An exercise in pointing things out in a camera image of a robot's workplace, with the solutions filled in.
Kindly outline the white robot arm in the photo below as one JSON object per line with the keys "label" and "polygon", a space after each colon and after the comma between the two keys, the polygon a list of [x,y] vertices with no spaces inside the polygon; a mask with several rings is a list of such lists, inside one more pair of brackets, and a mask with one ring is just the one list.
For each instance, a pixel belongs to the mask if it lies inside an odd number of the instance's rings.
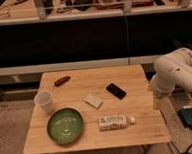
{"label": "white robot arm", "polygon": [[154,108],[160,109],[162,100],[172,95],[175,86],[192,93],[192,50],[179,48],[161,55],[154,61],[155,74],[149,88],[153,92]]}

